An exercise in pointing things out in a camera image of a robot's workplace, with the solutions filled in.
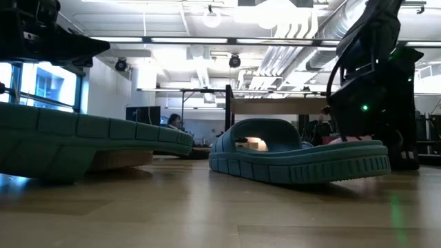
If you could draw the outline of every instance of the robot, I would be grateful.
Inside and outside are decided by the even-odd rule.
[[[389,150],[393,170],[419,169],[413,99],[415,62],[423,53],[397,47],[398,11],[404,0],[369,0],[337,47],[327,84],[326,113],[348,136],[372,136]],[[341,88],[331,93],[340,70]]]
[[[1,0],[0,62],[92,67],[110,44],[64,30],[56,23],[60,9],[58,0]]]

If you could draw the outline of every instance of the security camera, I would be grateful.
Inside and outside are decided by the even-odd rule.
[[[126,58],[119,58],[115,64],[115,69],[119,72],[125,72],[129,69]]]
[[[238,68],[240,66],[240,58],[238,54],[233,54],[229,59],[229,66],[231,68]]]

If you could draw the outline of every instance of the pink object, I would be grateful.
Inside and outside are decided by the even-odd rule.
[[[337,143],[343,143],[343,142],[372,141],[372,137],[370,137],[370,136],[363,136],[360,138],[361,138],[361,140],[357,139],[356,137],[346,137],[347,141],[342,141],[341,138],[337,138],[336,140],[333,140],[332,142],[330,142],[330,145],[337,144]]]

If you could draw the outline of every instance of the metal pole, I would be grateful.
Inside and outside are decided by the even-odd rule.
[[[185,103],[185,91],[182,91],[182,110],[181,110],[181,129],[184,129],[184,103]]]
[[[232,111],[231,111],[231,101],[232,97],[232,87],[227,85],[225,92],[225,131],[232,126]]]

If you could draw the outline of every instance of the ceiling light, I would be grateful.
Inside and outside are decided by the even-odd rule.
[[[144,92],[181,92],[180,89],[137,89]]]
[[[176,38],[176,37],[156,37],[152,38],[153,43],[204,43],[204,44],[226,44],[228,39],[223,38]]]
[[[100,41],[107,41],[107,42],[113,42],[113,43],[142,43],[143,38],[141,37],[90,37],[92,39],[100,40]]]
[[[317,48],[317,50],[325,51],[325,52],[336,52],[337,48],[322,48],[322,47],[319,47],[319,48]]]
[[[275,94],[312,94],[312,92],[302,92],[302,91],[274,91]]]
[[[85,3],[155,3],[155,4],[184,4],[184,5],[223,5],[223,1],[177,1],[177,0],[162,0],[162,1],[153,1],[153,0],[82,0]]]
[[[441,48],[441,41],[410,41],[406,46],[412,48]]]
[[[167,110],[194,110],[194,107],[165,107]]]
[[[270,93],[269,90],[233,90],[233,93],[257,93],[257,94],[264,94],[264,93]]]
[[[198,110],[224,110],[223,107],[196,107]]]
[[[312,41],[305,39],[237,39],[238,44],[265,44],[265,45],[312,45]]]
[[[337,46],[340,41],[322,41],[321,45]]]

